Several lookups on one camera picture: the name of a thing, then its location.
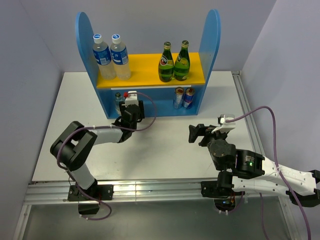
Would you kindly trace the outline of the clear Chang glass bottle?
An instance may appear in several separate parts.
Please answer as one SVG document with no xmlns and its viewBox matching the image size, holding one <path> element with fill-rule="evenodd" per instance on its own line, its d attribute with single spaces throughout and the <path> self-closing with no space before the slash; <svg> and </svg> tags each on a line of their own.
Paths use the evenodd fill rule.
<svg viewBox="0 0 320 240">
<path fill-rule="evenodd" d="M 121 115 L 121 110 L 120 110 L 120 102 L 124 102 L 125 98 L 119 93 L 115 93 L 115 110 L 118 113 L 118 115 Z"/>
</svg>

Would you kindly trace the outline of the green glass bottle red label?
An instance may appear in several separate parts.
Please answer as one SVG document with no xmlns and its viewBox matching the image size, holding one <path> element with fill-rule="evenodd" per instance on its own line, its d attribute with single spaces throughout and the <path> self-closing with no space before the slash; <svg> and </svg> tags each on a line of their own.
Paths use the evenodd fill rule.
<svg viewBox="0 0 320 240">
<path fill-rule="evenodd" d="M 171 53 L 171 43 L 163 44 L 163 52 L 158 63 L 158 76 L 162 82 L 170 82 L 174 76 L 174 62 Z"/>
</svg>

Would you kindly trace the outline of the plastic water bottle blue label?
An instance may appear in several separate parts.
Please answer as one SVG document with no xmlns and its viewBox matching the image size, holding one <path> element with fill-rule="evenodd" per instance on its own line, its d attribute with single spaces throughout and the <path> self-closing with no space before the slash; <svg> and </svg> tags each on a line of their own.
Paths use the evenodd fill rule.
<svg viewBox="0 0 320 240">
<path fill-rule="evenodd" d="M 113 34 L 111 39 L 110 52 L 116 76 L 121 80 L 128 80 L 131 77 L 131 70 L 127 46 L 119 34 Z"/>
</svg>

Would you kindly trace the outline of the green Perrier glass bottle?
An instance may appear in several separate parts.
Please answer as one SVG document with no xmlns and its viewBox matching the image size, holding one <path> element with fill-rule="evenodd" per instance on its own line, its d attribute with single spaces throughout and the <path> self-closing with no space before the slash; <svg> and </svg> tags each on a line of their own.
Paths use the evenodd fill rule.
<svg viewBox="0 0 320 240">
<path fill-rule="evenodd" d="M 189 42 L 183 40 L 181 42 L 181 49 L 174 64 L 174 77 L 178 81 L 185 81 L 190 72 L 190 57 L 188 52 Z"/>
</svg>

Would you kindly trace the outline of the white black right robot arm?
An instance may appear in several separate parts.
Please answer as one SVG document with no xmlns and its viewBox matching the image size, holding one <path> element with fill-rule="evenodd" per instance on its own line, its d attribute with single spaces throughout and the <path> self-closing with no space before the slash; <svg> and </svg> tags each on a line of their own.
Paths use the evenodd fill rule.
<svg viewBox="0 0 320 240">
<path fill-rule="evenodd" d="M 190 125 L 189 143 L 202 137 L 199 146 L 206 147 L 215 169 L 216 180 L 202 181 L 201 194 L 205 198 L 224 199 L 242 192 L 265 193 L 289 197 L 294 205 L 312 208 L 320 204 L 318 170 L 299 171 L 276 163 L 251 150 L 237 149 L 226 138 L 231 128 Z"/>
</svg>

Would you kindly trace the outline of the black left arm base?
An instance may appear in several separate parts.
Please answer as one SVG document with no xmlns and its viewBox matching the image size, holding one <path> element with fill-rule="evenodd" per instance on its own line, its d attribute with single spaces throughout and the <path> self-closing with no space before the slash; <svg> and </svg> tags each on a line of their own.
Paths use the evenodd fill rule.
<svg viewBox="0 0 320 240">
<path fill-rule="evenodd" d="M 113 199 L 114 186 L 112 184 L 93 184 L 87 190 L 77 185 L 71 185 L 67 196 L 68 202 L 78 203 L 78 213 L 81 217 L 99 221 L 108 218 L 112 213 L 111 206 L 106 201 Z M 104 207 L 108 210 L 106 216 L 94 217 Z"/>
</svg>

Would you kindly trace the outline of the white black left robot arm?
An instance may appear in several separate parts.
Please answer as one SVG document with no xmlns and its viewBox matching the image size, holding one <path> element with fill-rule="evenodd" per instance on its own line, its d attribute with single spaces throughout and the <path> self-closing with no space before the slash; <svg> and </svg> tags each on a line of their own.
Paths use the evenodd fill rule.
<svg viewBox="0 0 320 240">
<path fill-rule="evenodd" d="M 79 194 L 86 200 L 98 195 L 98 182 L 86 165 L 93 146 L 105 143 L 123 143 L 132 136 L 137 124 L 145 118 L 144 103 L 119 103 L 120 116 L 107 128 L 85 127 L 73 121 L 50 147 L 50 153 L 56 158 L 60 168 L 79 186 Z"/>
</svg>

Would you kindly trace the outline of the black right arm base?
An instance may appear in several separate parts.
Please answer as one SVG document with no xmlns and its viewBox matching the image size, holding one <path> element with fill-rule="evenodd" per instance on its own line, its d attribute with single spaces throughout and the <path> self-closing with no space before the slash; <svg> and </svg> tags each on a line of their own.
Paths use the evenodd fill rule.
<svg viewBox="0 0 320 240">
<path fill-rule="evenodd" d="M 201 195 L 203 198 L 213 199 L 214 210 L 218 214 L 228 216 L 241 206 L 245 192 L 235 192 L 231 188 L 218 188 L 217 184 L 217 180 L 201 181 Z"/>
</svg>

